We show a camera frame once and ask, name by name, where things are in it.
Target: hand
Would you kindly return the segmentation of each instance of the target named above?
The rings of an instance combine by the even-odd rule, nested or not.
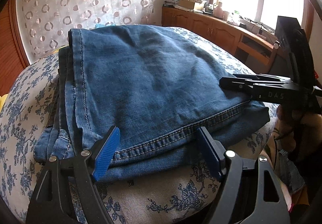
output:
[[[280,120],[279,134],[286,134],[281,140],[282,149],[292,152],[295,149],[294,132],[292,129],[297,121],[305,125],[302,133],[302,141],[299,147],[297,161],[303,160],[308,155],[315,152],[322,143],[322,117],[318,114],[307,112],[303,115],[300,111],[286,111],[281,105],[278,106],[277,117]]]

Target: white fabric with blue flowers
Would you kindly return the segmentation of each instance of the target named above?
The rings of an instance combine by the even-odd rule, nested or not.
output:
[[[206,39],[182,28],[171,28],[219,60],[229,73],[253,74],[244,64]],[[55,113],[58,54],[27,67],[12,86],[0,113],[0,196],[25,222],[29,200],[41,165],[33,148]],[[271,120],[260,130],[230,147],[240,156],[256,158],[271,135],[277,105],[266,103]],[[219,183],[205,163],[99,187],[114,223],[165,224],[187,218],[208,205]],[[78,220],[86,223],[76,186],[70,183]]]

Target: ribbed blue pad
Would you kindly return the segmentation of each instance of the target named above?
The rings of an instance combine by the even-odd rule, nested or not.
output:
[[[96,157],[95,168],[92,174],[94,180],[99,181],[105,175],[116,148],[120,143],[120,135],[120,129],[116,127],[100,150]]]

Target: jeans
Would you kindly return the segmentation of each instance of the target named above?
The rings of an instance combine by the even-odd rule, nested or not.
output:
[[[103,181],[131,179],[200,161],[200,126],[227,147],[269,121],[263,103],[219,87],[232,75],[211,54],[168,28],[71,29],[68,37],[59,52],[59,133],[37,143],[38,161],[90,149],[116,125],[121,140]]]

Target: bottle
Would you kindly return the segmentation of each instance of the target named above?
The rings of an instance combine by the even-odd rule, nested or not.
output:
[[[217,7],[213,11],[213,16],[219,19],[223,19],[223,9],[222,9],[223,3],[221,1],[218,1]]]

